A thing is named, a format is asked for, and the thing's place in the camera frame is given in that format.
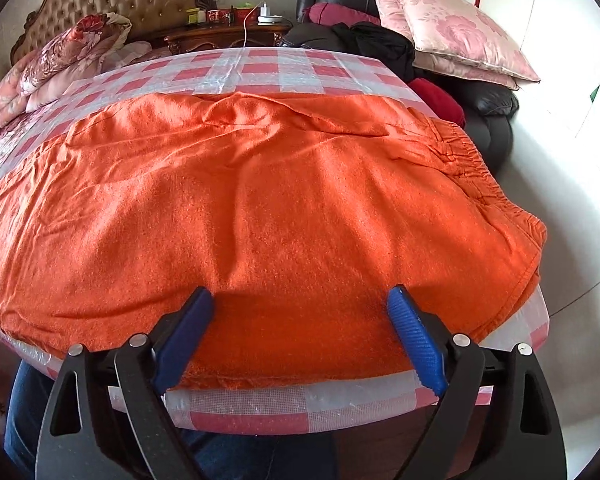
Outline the black clothes pile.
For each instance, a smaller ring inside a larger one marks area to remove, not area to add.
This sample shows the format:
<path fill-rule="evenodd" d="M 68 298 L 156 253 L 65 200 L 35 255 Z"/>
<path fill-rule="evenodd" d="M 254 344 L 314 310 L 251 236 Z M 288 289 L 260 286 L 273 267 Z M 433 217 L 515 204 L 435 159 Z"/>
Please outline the black clothes pile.
<path fill-rule="evenodd" d="M 406 84 L 415 78 L 415 48 L 403 35 L 371 22 L 339 23 L 330 29 L 347 53 L 374 58 Z"/>

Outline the orange pants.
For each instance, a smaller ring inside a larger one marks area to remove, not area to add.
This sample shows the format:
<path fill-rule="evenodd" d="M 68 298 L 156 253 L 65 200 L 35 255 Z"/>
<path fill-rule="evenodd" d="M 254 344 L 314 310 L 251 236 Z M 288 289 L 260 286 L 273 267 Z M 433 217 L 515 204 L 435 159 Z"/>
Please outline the orange pants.
<path fill-rule="evenodd" d="M 464 131 L 384 96 L 148 94 L 0 180 L 0 330 L 53 354 L 120 346 L 198 287 L 187 389 L 404 372 L 403 285 L 482 339 L 539 281 L 543 222 Z"/>

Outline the maroon cushion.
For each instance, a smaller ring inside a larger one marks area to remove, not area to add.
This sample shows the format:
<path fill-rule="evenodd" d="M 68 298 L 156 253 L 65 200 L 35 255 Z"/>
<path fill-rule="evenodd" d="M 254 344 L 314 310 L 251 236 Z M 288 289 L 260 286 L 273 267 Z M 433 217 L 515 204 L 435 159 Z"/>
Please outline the maroon cushion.
<path fill-rule="evenodd" d="M 313 6 L 310 6 L 306 10 L 306 18 L 310 23 L 324 26 L 334 26 L 340 23 L 347 26 L 358 23 L 380 24 L 380 19 L 376 18 L 376 16 L 342 6 L 338 3 L 314 3 Z"/>

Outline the pink floral pillow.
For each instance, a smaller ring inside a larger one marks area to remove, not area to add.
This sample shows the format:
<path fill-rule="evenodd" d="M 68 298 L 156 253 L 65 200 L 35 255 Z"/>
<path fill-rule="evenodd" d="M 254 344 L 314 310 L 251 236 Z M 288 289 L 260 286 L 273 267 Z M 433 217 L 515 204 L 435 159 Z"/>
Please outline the pink floral pillow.
<path fill-rule="evenodd" d="M 375 1 L 381 26 L 413 45 L 416 68 L 510 90 L 540 80 L 513 38 L 466 0 Z"/>

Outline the red boxes on nightstand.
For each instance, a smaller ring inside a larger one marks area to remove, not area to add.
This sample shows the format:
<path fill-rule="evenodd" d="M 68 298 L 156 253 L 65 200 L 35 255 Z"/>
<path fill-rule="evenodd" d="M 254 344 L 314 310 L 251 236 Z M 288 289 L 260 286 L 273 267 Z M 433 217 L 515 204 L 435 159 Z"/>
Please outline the red boxes on nightstand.
<path fill-rule="evenodd" d="M 247 25 L 254 24 L 257 21 L 259 8 L 256 6 L 242 6 L 236 8 L 231 6 L 225 9 L 191 8 L 185 11 L 186 25 Z"/>

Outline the pink white checkered bed cover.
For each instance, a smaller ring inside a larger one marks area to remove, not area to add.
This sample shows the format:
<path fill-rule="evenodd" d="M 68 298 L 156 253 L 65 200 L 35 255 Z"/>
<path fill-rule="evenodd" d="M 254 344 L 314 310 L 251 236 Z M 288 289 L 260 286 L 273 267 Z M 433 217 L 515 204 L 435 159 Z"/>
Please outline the pink white checkered bed cover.
<path fill-rule="evenodd" d="M 74 82 L 57 101 L 0 137 L 0 180 L 41 144 L 117 102 L 148 94 L 222 96 L 235 92 L 260 96 L 384 96 L 440 119 L 410 87 L 373 58 L 293 48 L 180 54 Z M 398 286 L 403 285 L 391 287 L 386 301 L 393 329 L 388 300 Z M 489 335 L 482 339 L 468 336 L 490 348 L 507 351 L 522 342 L 536 346 L 548 333 L 547 310 L 529 310 L 538 290 L 539 282 L 527 301 Z M 0 338 L 50 377 L 58 375 L 68 351 L 53 354 L 1 330 Z M 361 426 L 423 408 L 436 400 L 434 393 L 420 383 L 411 359 L 406 357 L 410 368 L 401 373 L 268 388 L 187 389 L 182 386 L 185 370 L 180 383 L 166 392 L 164 400 L 176 426 L 220 434 L 310 434 Z"/>

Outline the black leather sofa chair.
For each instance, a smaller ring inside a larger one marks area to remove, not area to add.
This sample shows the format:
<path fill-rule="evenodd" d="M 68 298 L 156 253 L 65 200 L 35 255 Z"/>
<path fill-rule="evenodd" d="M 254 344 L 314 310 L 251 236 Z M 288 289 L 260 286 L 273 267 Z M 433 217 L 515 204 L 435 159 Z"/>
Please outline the black leather sofa chair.
<path fill-rule="evenodd" d="M 330 29 L 332 26 L 313 24 L 306 18 L 306 10 L 318 2 L 338 3 L 379 18 L 375 0 L 297 0 L 298 24 L 282 40 L 284 47 L 347 53 Z M 413 67 L 415 78 L 433 82 L 460 104 L 466 116 L 463 129 L 478 148 L 486 166 L 496 174 L 513 147 L 509 121 L 519 108 L 513 90 L 490 82 L 435 74 L 416 68 L 414 62 Z"/>

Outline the pink floral folded quilt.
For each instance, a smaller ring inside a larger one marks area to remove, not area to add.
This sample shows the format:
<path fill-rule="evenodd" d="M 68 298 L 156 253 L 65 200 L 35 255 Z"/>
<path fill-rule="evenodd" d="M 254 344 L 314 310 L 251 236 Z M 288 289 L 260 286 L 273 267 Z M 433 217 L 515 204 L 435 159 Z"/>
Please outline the pink floral folded quilt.
<path fill-rule="evenodd" d="M 0 82 L 0 127 L 58 100 L 76 81 L 169 53 L 147 41 L 127 42 L 131 28 L 122 15 L 90 14 L 20 58 Z"/>

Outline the red cushion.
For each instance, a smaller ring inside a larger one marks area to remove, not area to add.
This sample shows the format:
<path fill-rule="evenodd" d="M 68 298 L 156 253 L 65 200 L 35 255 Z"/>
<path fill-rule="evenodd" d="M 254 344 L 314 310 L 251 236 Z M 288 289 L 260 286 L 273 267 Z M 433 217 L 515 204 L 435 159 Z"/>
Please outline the red cushion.
<path fill-rule="evenodd" d="M 448 92 L 424 78 L 415 78 L 408 86 L 429 106 L 440 119 L 460 128 L 466 126 L 465 112 Z"/>

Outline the dark wooden nightstand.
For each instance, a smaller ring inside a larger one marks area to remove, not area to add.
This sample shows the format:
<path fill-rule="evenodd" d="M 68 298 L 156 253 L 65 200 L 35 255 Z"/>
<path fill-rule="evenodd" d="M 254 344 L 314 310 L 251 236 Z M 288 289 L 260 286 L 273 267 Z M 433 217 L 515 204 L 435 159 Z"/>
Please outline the dark wooden nightstand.
<path fill-rule="evenodd" d="M 172 54 L 199 52 L 204 50 L 246 47 L 277 47 L 291 24 L 274 25 L 212 24 L 200 27 L 182 27 L 170 32 L 163 42 Z"/>

